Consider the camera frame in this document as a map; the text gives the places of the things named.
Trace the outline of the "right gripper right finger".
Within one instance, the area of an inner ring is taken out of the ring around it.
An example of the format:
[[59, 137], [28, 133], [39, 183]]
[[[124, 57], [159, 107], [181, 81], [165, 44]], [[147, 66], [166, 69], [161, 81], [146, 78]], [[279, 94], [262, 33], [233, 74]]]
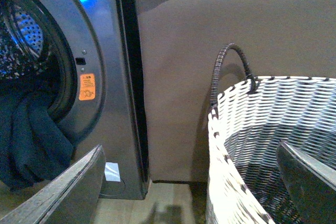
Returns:
[[281, 141], [281, 179], [304, 223], [335, 223], [335, 169]]

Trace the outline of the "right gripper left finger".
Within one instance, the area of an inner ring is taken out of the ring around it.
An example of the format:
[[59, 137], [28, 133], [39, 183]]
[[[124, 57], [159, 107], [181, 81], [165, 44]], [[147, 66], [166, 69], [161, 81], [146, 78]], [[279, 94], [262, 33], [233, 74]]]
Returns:
[[106, 157], [95, 146], [1, 223], [90, 223], [102, 188]]

